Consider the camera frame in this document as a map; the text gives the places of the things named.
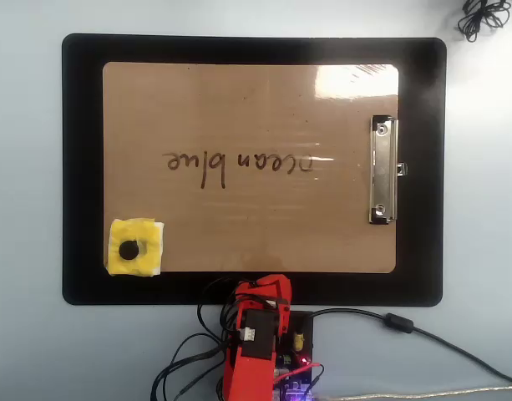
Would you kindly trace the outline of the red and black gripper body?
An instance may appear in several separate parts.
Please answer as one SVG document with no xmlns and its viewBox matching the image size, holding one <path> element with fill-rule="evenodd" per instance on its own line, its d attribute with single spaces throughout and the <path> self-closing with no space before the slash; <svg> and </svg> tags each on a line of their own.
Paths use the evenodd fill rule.
<svg viewBox="0 0 512 401">
<path fill-rule="evenodd" d="M 278 312 L 254 303 L 241 304 L 240 355 L 271 360 L 276 343 Z"/>
</svg>

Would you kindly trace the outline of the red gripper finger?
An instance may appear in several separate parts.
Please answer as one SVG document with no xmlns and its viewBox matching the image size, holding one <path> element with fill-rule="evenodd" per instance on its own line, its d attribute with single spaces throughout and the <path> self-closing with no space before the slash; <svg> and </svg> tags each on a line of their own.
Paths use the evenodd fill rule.
<svg viewBox="0 0 512 401">
<path fill-rule="evenodd" d="M 243 282 L 236 289 L 236 300 L 248 302 L 262 308 L 277 308 L 275 293 L 269 287 Z"/>
<path fill-rule="evenodd" d="M 283 274 L 271 274 L 256 281 L 261 295 L 270 297 L 276 304 L 279 314 L 277 334 L 288 331 L 291 312 L 291 281 Z"/>
</svg>

